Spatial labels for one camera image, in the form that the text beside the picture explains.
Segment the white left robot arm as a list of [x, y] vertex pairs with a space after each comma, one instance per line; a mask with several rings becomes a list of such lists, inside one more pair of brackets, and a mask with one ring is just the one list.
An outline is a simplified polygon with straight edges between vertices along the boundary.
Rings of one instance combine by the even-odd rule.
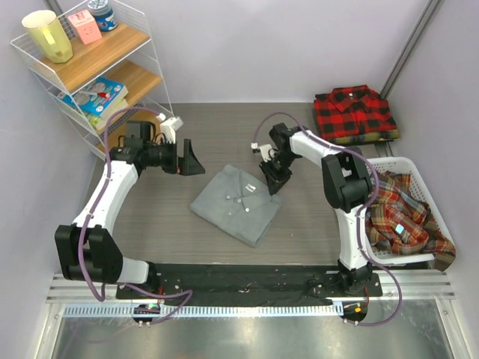
[[193, 176], [205, 169], [196, 158], [192, 142], [185, 139], [183, 155], [177, 154], [179, 117], [158, 115], [159, 135], [153, 123], [133, 120], [126, 134], [108, 151], [102, 177], [90, 200], [70, 225], [55, 231], [55, 244], [63, 277], [95, 283], [128, 284], [142, 298], [159, 291], [159, 277], [153, 263], [125, 257], [113, 239], [116, 218], [130, 189], [147, 168], [161, 168], [167, 174]]

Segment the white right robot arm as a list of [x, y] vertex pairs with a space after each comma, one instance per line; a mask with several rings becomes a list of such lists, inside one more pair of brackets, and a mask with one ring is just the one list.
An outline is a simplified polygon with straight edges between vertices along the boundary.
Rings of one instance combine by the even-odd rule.
[[372, 280], [372, 264], [365, 248], [364, 205], [370, 199], [373, 183], [364, 156], [357, 150], [337, 147], [299, 126], [277, 124], [269, 131], [274, 142], [251, 143], [253, 153], [262, 157], [260, 169], [270, 194], [276, 194], [292, 176], [296, 159], [307, 159], [322, 171], [327, 202], [335, 210], [340, 233], [338, 286], [346, 295], [355, 295]]

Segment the grey long sleeve shirt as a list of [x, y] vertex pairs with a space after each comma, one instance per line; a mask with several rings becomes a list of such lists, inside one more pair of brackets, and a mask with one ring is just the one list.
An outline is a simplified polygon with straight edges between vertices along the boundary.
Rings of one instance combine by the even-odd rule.
[[255, 248], [275, 219], [283, 198], [251, 174], [225, 165], [189, 209], [236, 240]]

